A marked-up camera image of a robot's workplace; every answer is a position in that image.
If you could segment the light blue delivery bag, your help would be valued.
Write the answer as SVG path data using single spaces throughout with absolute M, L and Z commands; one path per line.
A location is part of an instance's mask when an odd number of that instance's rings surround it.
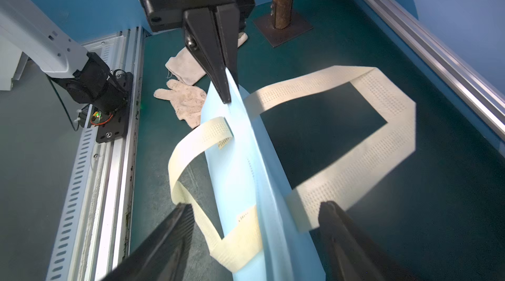
M 385 120 L 337 161 L 292 188 L 261 114 L 282 103 L 350 83 Z M 416 147 L 416 105 L 379 69 L 332 66 L 253 93 L 232 85 L 223 104 L 211 86 L 201 124 L 174 149 L 171 198 L 192 205 L 210 256 L 235 280 L 324 280 L 310 231 L 322 202 L 347 210 Z M 222 232 L 180 182 L 184 169 L 206 156 Z

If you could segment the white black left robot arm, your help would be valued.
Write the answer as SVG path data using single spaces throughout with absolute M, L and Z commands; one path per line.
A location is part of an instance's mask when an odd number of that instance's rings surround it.
M 139 0 L 150 28 L 184 31 L 185 46 L 209 76 L 221 101 L 238 82 L 238 36 L 255 0 Z M 130 93 L 97 54 L 74 42 L 31 0 L 1 0 L 1 34 L 27 54 L 80 104 L 106 114 L 124 108 Z

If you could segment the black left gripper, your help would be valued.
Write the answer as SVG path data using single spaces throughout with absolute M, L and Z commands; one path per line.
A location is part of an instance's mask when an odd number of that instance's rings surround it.
M 231 103 L 226 75 L 238 79 L 239 32 L 244 31 L 255 0 L 139 0 L 152 31 L 180 28 L 194 59 L 209 76 L 223 104 Z M 216 9 L 215 18 L 211 10 Z

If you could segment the cream work glove under arm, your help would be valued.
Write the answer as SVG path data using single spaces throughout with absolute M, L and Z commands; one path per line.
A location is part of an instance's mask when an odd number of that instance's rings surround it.
M 165 67 L 177 80 L 189 86 L 193 86 L 206 75 L 187 48 L 181 49 L 175 57 L 171 57 L 165 63 Z

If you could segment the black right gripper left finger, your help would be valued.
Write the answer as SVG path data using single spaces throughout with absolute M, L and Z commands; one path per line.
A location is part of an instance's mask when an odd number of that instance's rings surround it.
M 179 203 L 165 220 L 105 280 L 182 280 L 188 262 L 195 217 Z

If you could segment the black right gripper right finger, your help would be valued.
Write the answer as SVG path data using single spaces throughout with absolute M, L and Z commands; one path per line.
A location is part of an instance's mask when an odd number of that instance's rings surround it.
M 320 204 L 318 222 L 334 280 L 418 280 L 364 234 L 334 201 Z

